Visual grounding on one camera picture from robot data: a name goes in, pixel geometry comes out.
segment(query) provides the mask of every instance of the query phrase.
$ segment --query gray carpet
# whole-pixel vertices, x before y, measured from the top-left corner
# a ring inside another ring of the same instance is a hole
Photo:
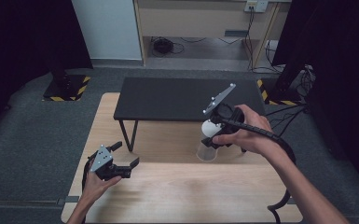
[[[120,91],[124,77],[246,78],[273,75],[221,71],[128,68],[72,70],[91,77],[77,102],[44,102],[47,74],[14,93],[0,118],[0,223],[62,223],[59,199],[67,196],[98,104],[105,92]],[[286,107],[266,105],[267,112]],[[285,113],[270,119],[281,119]],[[284,124],[275,132],[279,133]],[[336,161],[306,113],[283,138],[292,146],[306,177],[352,222],[359,223],[359,175],[348,161]]]

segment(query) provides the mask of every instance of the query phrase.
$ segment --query black cable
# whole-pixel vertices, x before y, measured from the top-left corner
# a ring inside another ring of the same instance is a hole
[[[254,68],[252,68],[251,69],[251,71],[253,72],[253,73],[257,73],[257,74],[266,74],[265,72],[257,72],[256,70],[257,69],[267,69],[267,70],[270,70],[271,72],[273,72],[273,73],[269,73],[269,74],[277,74],[277,75],[279,75],[281,72],[277,72],[276,70],[274,70],[274,69],[272,69],[272,68],[269,68],[269,67],[254,67]]]
[[[269,65],[270,65],[277,73],[281,74],[282,71],[279,71],[278,69],[276,69],[275,66],[272,65],[272,61],[271,61],[271,59],[269,58],[269,52],[270,52],[270,51],[275,51],[275,50],[272,50],[272,49],[269,48],[269,42],[268,42],[267,47],[266,47],[266,58],[267,58],[267,60],[269,61]]]
[[[288,110],[288,109],[293,109],[293,108],[296,108],[296,107],[299,107],[299,106],[303,106],[303,105],[306,105],[306,104],[292,105],[292,106],[286,107],[286,108],[284,108],[284,109],[275,110],[275,111],[273,111],[273,112],[270,112],[270,113],[266,114],[266,116],[273,115],[273,114],[276,114],[276,113],[278,113],[278,112],[281,112],[281,111],[284,111],[284,110]]]
[[[293,149],[279,135],[277,135],[275,133],[268,132],[264,129],[257,128],[255,126],[251,126],[251,125],[248,125],[245,123],[238,122],[238,121],[223,119],[222,122],[225,124],[234,126],[238,129],[243,129],[243,130],[246,130],[246,131],[249,131],[252,133],[258,133],[263,136],[266,136],[267,138],[271,139],[272,141],[274,141],[275,143],[280,145],[281,148],[286,152],[289,159],[293,162],[293,164],[296,164],[296,157],[295,157],[295,153],[293,152]],[[269,209],[270,212],[275,216],[275,221],[278,224],[281,223],[281,219],[279,218],[279,215],[276,212],[276,210],[285,206],[287,204],[287,202],[289,201],[289,199],[290,199],[290,192],[288,190],[286,190],[286,192],[284,193],[284,196],[278,203],[269,205],[267,207],[267,209]]]
[[[83,192],[84,187],[86,186],[86,179],[87,179],[87,173],[89,172],[89,168],[90,168],[90,158],[89,160],[86,162],[86,164],[84,165],[84,169],[83,169],[83,178],[81,180],[81,191]],[[86,223],[86,216],[84,216],[82,222],[82,224]]]
[[[290,124],[301,112],[303,112],[304,110],[306,110],[306,108],[302,108],[302,109],[298,110],[298,111],[296,112],[296,114],[294,114],[293,117],[286,123],[286,125],[285,125],[284,128],[283,128],[283,130],[281,131],[280,134],[278,134],[278,136],[281,137],[281,136],[283,135],[283,133],[286,131],[286,129],[289,127],[289,124]]]
[[[225,42],[225,43],[227,43],[227,44],[234,44],[235,42],[239,41],[240,38],[239,38],[239,39],[236,39],[236,40],[234,40],[234,41],[231,41],[231,42],[228,42],[228,41],[226,41],[226,40],[224,40],[224,39],[222,39],[222,38],[219,38],[219,40],[221,40],[221,41],[223,41],[223,42]]]
[[[304,71],[301,73],[300,83],[296,86],[297,93],[300,96],[306,97],[308,95],[311,88],[313,87],[313,82],[314,82],[313,77],[314,77],[314,74],[312,72],[312,69],[310,69],[307,65],[305,65]],[[299,90],[300,87],[304,91],[304,94],[302,94],[300,92],[300,90]]]
[[[184,39],[183,37],[181,37],[181,39],[182,39],[183,41],[188,42],[188,43],[197,43],[197,42],[200,42],[200,41],[206,39],[206,37],[201,38],[201,39],[199,39],[199,40],[186,40],[186,39]]]
[[[245,47],[249,50],[249,54],[250,54],[250,59],[249,59],[249,63],[248,63],[248,70],[253,70],[253,46],[252,46],[252,41],[251,41],[251,28],[252,28],[252,24],[253,24],[253,20],[255,18],[255,10],[253,7],[250,8],[251,9],[251,15],[250,15],[250,19],[249,19],[249,25],[248,25],[248,34],[245,37]]]
[[[183,46],[182,44],[173,43],[171,40],[161,36],[157,38],[152,37],[151,43],[153,43],[152,54],[159,58],[164,57],[168,53],[178,54],[182,53],[185,50],[185,46]]]
[[[271,124],[273,121],[279,121],[277,124],[275,124],[275,126],[271,127],[272,130],[274,130],[278,125],[280,125],[282,122],[284,122],[285,120],[287,119],[290,119],[294,116],[295,114],[285,114],[283,116],[283,119],[272,119],[269,123]]]

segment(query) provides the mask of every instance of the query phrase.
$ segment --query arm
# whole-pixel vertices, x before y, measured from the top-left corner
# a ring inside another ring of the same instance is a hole
[[[83,193],[67,223],[82,223],[84,217],[89,212],[95,201],[97,201],[106,192],[107,189],[116,185],[120,179],[121,176],[116,176],[108,181],[103,181],[95,173],[89,172]]]
[[[259,116],[247,105],[238,106],[245,115],[245,123],[272,132],[266,118]],[[284,150],[258,133],[239,130],[213,139],[219,145],[235,144],[265,157],[280,176],[293,196],[299,211],[310,223],[349,223],[322,193],[297,169]]]

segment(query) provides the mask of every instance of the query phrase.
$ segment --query wrist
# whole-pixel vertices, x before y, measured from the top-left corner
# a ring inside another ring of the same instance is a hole
[[[83,204],[85,207],[90,208],[90,207],[92,207],[92,205],[95,203],[95,201],[92,200],[91,197],[89,197],[89,196],[87,196],[87,195],[85,195],[85,194],[82,194],[82,195],[80,196],[79,201],[78,201],[77,203],[78,203],[78,204]]]
[[[289,159],[287,153],[275,142],[270,142],[264,147],[264,151],[261,154],[266,160],[273,164],[276,164],[279,161]]]

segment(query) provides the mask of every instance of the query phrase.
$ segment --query metal bracket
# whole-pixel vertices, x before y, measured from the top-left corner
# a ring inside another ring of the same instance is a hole
[[[232,90],[234,90],[235,87],[236,85],[234,83],[231,83],[229,84],[229,87],[227,89],[220,92],[217,96],[212,97],[212,101],[209,103],[208,107],[206,107],[206,109],[202,111],[203,114],[206,115],[211,112],[217,105],[220,104],[220,102],[222,102],[226,98],[226,96],[228,96],[229,93],[231,93]]]
[[[100,149],[97,152],[97,156],[94,159],[94,163],[91,166],[90,171],[95,172],[99,168],[101,168],[103,165],[107,164],[109,161],[113,160],[113,156],[110,154],[110,152],[104,147],[104,145],[101,145]]]

